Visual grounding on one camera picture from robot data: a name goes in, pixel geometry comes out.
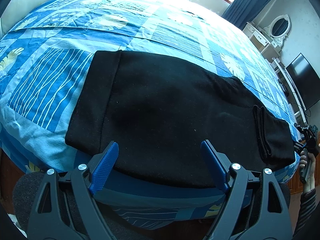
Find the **tv stand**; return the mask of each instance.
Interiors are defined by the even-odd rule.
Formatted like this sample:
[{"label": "tv stand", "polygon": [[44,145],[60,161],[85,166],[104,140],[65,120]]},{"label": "tv stand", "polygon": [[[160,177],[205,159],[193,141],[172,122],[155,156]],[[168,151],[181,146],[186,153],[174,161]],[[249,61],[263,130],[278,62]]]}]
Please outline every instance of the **tv stand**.
[{"label": "tv stand", "polygon": [[303,126],[308,125],[308,121],[304,114],[307,109],[289,73],[278,58],[273,58],[271,66],[279,79],[283,82],[283,84],[289,91],[289,96],[287,98],[291,103],[291,107],[294,112],[294,117],[297,120],[297,124],[301,124]]}]

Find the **blue gripper pad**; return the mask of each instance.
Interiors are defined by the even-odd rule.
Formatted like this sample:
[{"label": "blue gripper pad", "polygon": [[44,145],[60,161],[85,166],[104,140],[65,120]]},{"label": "blue gripper pad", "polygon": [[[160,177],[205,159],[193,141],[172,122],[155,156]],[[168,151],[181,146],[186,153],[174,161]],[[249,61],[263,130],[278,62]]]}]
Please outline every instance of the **blue gripper pad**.
[{"label": "blue gripper pad", "polygon": [[89,192],[94,195],[97,191],[102,190],[107,178],[115,164],[119,155],[119,145],[114,142],[109,148],[106,149],[106,153],[92,172],[92,180],[89,187]]},{"label": "blue gripper pad", "polygon": [[229,191],[228,185],[228,173],[223,167],[221,163],[221,159],[216,155],[214,149],[211,149],[211,145],[209,145],[206,141],[201,143],[201,154],[205,163],[208,166],[208,170],[212,176],[212,180],[216,187],[223,191],[223,193],[227,193]]}]

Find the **wrist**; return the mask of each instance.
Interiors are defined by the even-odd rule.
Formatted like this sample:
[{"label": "wrist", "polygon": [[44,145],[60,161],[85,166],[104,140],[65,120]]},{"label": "wrist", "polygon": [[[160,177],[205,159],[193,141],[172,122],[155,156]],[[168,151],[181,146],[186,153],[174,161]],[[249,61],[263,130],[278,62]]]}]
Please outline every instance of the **wrist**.
[{"label": "wrist", "polygon": [[315,188],[315,178],[313,177],[312,179],[308,179],[307,183],[303,185],[303,193],[308,193]]}]

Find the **oval mirror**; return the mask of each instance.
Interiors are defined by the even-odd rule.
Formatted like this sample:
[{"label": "oval mirror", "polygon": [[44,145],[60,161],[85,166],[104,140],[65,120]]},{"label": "oval mirror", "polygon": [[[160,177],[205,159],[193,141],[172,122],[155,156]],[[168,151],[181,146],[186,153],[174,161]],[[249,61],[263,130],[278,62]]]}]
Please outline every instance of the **oval mirror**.
[{"label": "oval mirror", "polygon": [[285,33],[289,26],[289,21],[287,21],[284,18],[280,18],[275,22],[275,24],[272,27],[271,33],[274,37],[281,36]]}]

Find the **ornate white mirror frame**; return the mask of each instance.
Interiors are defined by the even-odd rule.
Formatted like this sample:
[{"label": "ornate white mirror frame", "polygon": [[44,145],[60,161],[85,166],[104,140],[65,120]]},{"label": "ornate white mirror frame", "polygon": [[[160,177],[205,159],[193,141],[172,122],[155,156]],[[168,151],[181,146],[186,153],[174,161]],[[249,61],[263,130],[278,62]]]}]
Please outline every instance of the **ornate white mirror frame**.
[{"label": "ornate white mirror frame", "polygon": [[[285,19],[286,21],[288,21],[288,27],[287,27],[287,29],[284,31],[284,33],[282,33],[281,35],[279,35],[279,36],[274,36],[274,35],[272,35],[272,28],[273,28],[273,26],[276,24],[276,22],[277,22],[278,20],[280,20],[280,19]],[[277,18],[275,18],[275,19],[272,21],[272,23],[271,23],[269,26],[265,27],[263,30],[264,30],[270,37],[272,37],[272,38],[275,40],[275,42],[276,42],[280,47],[282,47],[282,46],[283,46],[283,41],[284,41],[284,39],[288,36],[288,33],[289,33],[290,29],[291,29],[291,21],[290,21],[289,15],[284,14],[284,15],[280,15],[280,16],[278,16]]]}]

